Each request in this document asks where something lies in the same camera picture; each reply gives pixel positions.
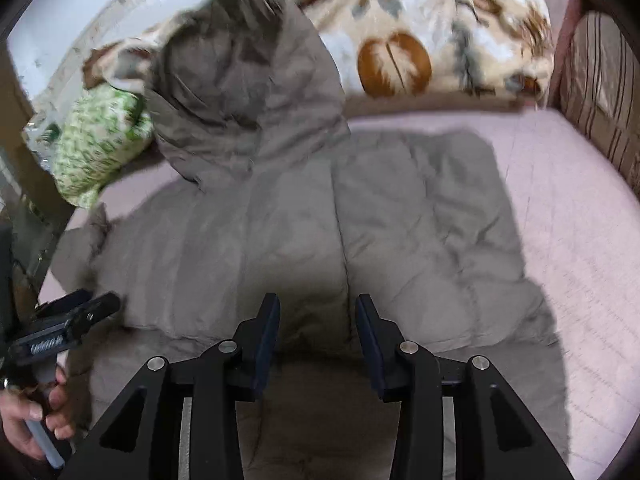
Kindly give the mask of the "person's left hand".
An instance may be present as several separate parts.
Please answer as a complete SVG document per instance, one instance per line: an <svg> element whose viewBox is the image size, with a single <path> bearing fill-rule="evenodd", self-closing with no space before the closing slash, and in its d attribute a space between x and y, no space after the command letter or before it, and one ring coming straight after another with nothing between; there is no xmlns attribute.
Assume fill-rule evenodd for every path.
<svg viewBox="0 0 640 480"><path fill-rule="evenodd" d="M29 400L17 390L1 391L1 420L4 435L18 452L40 460L46 459L46 454L36 442L34 436L26 426L26 422L44 422L58 440L68 440L76 434L72 421L73 407L66 391L67 377L62 367L55 370L55 387L49 394L52 412L43 416L42 406Z"/></svg>

